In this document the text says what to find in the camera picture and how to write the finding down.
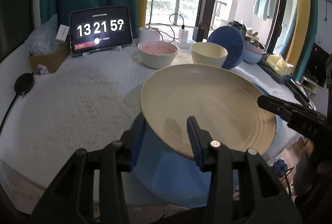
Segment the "black round object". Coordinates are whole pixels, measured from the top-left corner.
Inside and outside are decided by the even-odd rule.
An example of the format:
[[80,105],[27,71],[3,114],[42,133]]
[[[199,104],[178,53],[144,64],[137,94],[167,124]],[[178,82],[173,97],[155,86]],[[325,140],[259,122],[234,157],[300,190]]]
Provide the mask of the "black round object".
[[24,73],[17,78],[14,90],[17,95],[25,95],[34,86],[34,76],[32,73]]

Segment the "white bowl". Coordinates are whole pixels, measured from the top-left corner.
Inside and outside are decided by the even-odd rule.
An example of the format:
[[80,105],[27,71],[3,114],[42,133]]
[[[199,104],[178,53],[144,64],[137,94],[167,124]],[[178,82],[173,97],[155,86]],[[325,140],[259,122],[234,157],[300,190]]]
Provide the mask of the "white bowl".
[[191,46],[191,56],[195,64],[221,67],[226,58],[227,50],[212,42],[197,42]]
[[152,69],[161,69],[169,66],[179,48],[164,41],[144,41],[138,46],[143,63]]

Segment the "large beige pan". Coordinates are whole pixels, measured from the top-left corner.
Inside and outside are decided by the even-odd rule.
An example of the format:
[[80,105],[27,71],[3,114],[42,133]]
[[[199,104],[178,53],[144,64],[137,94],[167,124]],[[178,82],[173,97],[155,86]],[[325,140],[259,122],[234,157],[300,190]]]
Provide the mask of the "large beige pan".
[[274,114],[257,105],[259,89],[240,76],[208,65],[175,65],[155,72],[140,95],[143,115],[168,146],[192,159],[188,116],[231,149],[263,154],[276,133]]

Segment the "towel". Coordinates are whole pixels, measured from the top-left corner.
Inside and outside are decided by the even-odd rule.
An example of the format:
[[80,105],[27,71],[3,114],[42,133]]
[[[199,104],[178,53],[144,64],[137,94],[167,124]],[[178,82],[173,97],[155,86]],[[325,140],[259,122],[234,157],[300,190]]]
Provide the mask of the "towel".
[[276,0],[256,0],[253,13],[263,21],[273,18]]

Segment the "finger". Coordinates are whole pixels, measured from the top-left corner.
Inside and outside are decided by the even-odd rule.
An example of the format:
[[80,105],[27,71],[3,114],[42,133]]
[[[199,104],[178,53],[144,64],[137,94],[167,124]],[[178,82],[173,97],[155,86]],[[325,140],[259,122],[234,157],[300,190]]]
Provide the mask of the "finger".
[[307,145],[305,146],[305,149],[307,150],[308,157],[310,157],[315,150],[315,146],[312,141],[308,140]]
[[324,160],[317,166],[317,172],[320,175],[327,175],[332,172],[332,160]]

